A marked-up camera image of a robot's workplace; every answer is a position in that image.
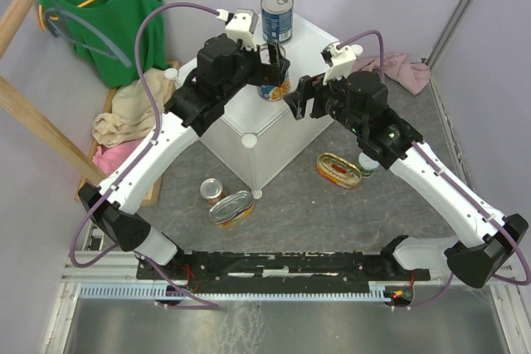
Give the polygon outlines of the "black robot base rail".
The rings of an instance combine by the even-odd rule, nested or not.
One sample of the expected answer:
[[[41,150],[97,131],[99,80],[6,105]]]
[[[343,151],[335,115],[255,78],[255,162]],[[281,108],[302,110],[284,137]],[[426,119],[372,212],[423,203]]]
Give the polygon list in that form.
[[[431,279],[404,269],[390,254],[362,252],[235,253],[193,251],[162,267],[198,293],[367,293],[369,284]]]

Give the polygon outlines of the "blue white label can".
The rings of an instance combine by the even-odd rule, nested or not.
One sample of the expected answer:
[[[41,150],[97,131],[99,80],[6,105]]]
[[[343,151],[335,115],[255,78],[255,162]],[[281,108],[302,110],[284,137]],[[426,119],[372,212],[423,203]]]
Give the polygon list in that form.
[[[270,64],[270,56],[268,46],[266,43],[260,45],[261,61],[265,64]],[[284,80],[280,85],[272,85],[267,83],[257,88],[257,94],[260,98],[270,102],[282,100],[291,90],[290,73],[285,72]]]

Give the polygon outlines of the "white lid green jar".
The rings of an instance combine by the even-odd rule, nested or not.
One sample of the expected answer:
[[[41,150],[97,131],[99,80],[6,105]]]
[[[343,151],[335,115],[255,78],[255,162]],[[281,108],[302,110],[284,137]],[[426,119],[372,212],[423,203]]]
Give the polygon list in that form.
[[[362,173],[363,178],[370,178],[379,168],[379,162],[371,159],[365,153],[360,153],[358,155],[358,168]]]

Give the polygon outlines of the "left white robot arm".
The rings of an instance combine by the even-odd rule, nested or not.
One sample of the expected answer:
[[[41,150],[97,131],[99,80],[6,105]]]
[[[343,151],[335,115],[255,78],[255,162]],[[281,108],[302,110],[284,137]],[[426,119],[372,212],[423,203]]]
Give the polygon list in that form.
[[[226,104],[245,86],[280,84],[290,63],[279,44],[267,42],[269,60],[261,48],[246,46],[227,34],[206,41],[197,65],[176,89],[155,126],[111,176],[98,186],[86,183],[79,197],[85,222],[93,222],[125,252],[154,261],[165,279],[183,271],[181,248],[138,214],[144,195],[173,160],[196,142],[225,111]]]

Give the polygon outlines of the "tall blue label can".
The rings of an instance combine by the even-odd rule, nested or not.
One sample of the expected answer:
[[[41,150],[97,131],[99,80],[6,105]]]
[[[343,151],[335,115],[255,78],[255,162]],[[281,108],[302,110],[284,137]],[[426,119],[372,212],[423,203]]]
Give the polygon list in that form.
[[[288,43],[293,35],[294,0],[261,0],[262,36],[265,41]]]

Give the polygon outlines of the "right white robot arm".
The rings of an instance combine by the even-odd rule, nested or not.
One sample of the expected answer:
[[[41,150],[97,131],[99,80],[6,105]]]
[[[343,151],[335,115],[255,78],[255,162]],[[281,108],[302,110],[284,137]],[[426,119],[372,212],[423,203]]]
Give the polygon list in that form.
[[[324,116],[357,138],[362,153],[416,190],[457,236],[444,251],[449,270],[461,282],[479,289],[490,280],[508,282],[500,267],[516,255],[530,268],[519,248],[529,229],[520,215],[505,215],[475,194],[435,155],[422,135],[387,103],[388,89],[371,72],[353,72],[339,80],[303,76],[285,97],[297,120]]]

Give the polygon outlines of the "small pink label can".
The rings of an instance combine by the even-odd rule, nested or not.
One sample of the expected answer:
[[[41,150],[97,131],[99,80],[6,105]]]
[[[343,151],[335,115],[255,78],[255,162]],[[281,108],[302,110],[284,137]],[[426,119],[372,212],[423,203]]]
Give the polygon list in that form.
[[[204,180],[200,186],[200,194],[209,206],[216,205],[227,195],[224,186],[216,178]]]

